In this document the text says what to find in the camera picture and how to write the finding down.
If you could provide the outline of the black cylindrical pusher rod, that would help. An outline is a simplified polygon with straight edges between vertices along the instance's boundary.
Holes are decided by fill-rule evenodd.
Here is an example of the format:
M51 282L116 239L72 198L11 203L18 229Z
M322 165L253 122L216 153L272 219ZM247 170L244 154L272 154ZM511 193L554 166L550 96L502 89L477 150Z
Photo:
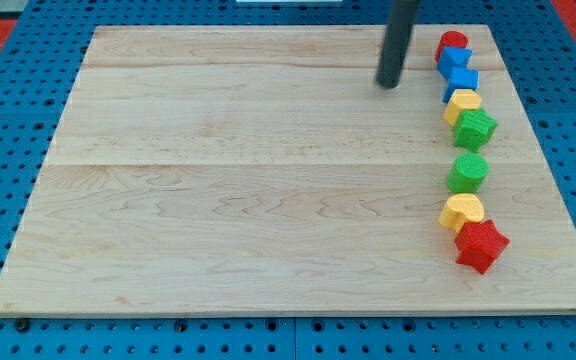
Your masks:
M399 85L419 4L419 0L392 1L375 76L383 89Z

